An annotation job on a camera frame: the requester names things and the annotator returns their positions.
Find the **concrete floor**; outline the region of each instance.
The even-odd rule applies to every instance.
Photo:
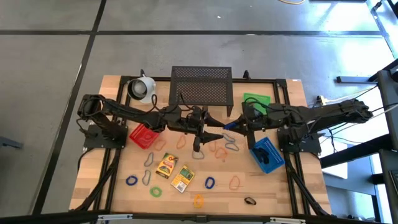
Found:
[[[0,1],[0,29],[90,30],[100,1]],[[366,3],[306,1],[113,0],[100,30],[378,30]],[[24,143],[0,150],[0,217],[29,213],[32,197],[78,72],[88,36],[0,35],[0,136]],[[393,60],[382,37],[240,35],[97,36],[81,84],[97,93],[103,75],[169,76],[172,65],[230,66],[233,76],[301,79],[308,103],[367,86],[337,85],[338,75],[368,76]],[[44,212],[67,211],[84,137],[76,108]]]

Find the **green plastic basket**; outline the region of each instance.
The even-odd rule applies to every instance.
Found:
[[[245,101],[247,98],[253,97],[254,99],[260,101],[260,103],[268,105],[271,102],[271,97],[266,96],[266,95],[258,95],[258,94],[253,94],[253,93],[243,93],[243,101]],[[259,110],[263,114],[267,114],[267,111],[265,108],[263,108],[259,104],[254,104],[254,108]]]

